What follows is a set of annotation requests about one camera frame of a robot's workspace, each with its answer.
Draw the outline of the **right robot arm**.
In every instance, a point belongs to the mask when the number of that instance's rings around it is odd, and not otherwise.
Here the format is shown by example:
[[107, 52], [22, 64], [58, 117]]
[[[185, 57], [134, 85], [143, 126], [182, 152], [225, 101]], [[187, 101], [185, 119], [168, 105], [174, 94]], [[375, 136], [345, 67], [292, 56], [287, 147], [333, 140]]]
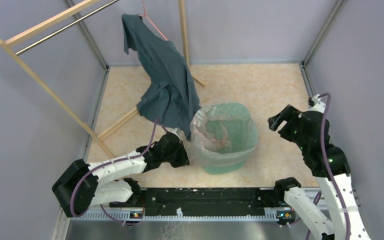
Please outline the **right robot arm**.
[[301, 150], [305, 165], [319, 184], [329, 215], [318, 209], [293, 177], [275, 182], [273, 200], [279, 206], [291, 206], [316, 240], [369, 240], [346, 155], [329, 142], [326, 109], [322, 102], [307, 111], [287, 105], [267, 122], [270, 130]]

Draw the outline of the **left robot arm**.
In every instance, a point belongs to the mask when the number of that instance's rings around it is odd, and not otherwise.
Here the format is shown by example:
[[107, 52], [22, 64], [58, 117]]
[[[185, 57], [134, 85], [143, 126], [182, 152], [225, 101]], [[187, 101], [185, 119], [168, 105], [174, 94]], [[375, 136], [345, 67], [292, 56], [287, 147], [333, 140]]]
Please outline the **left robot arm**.
[[172, 168], [190, 163], [183, 142], [173, 132], [118, 158], [92, 163], [75, 160], [51, 189], [68, 218], [80, 217], [97, 205], [134, 207], [140, 202], [140, 186], [129, 176], [155, 170], [163, 163]]

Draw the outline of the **dark teal shirt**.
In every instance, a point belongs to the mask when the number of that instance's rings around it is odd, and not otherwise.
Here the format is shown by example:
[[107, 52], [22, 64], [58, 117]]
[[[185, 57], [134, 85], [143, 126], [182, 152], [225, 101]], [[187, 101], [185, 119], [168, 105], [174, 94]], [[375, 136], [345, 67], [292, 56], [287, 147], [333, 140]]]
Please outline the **dark teal shirt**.
[[183, 131], [191, 139], [191, 121], [201, 108], [194, 79], [174, 43], [155, 35], [138, 14], [123, 14], [124, 52], [136, 51], [151, 83], [136, 108], [153, 122]]

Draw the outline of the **pink clothes hanger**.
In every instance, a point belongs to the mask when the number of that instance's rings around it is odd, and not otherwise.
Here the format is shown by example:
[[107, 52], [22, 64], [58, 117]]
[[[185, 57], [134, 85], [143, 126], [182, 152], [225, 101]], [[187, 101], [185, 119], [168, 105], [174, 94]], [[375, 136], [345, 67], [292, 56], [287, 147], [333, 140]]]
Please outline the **pink clothes hanger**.
[[164, 33], [158, 28], [158, 26], [149, 17], [144, 0], [141, 0], [141, 5], [142, 5], [142, 14], [140, 14], [139, 16], [141, 18], [147, 19], [148, 22], [153, 26], [153, 28], [158, 32], [158, 34], [162, 37], [162, 39], [167, 42], [168, 38], [164, 35]]

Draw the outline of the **wooden clothes rack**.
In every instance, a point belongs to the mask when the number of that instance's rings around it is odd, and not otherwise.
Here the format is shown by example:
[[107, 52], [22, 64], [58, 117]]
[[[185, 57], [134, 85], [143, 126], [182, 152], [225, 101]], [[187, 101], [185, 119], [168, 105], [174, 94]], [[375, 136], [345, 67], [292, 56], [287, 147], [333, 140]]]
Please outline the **wooden clothes rack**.
[[[0, 0], [7, 39], [66, 9], [61, 0]], [[22, 56], [73, 112], [92, 122], [105, 70], [78, 27]], [[87, 132], [0, 47], [0, 160], [79, 159]]]

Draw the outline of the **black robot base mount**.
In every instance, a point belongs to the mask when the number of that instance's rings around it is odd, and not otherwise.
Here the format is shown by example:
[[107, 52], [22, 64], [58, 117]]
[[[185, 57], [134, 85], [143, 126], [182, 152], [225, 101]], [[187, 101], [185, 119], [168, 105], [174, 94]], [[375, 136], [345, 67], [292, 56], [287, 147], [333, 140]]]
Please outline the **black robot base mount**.
[[263, 216], [276, 210], [277, 218], [292, 219], [296, 212], [272, 188], [156, 188], [135, 191], [126, 202], [110, 202], [110, 208], [138, 208], [150, 216]]

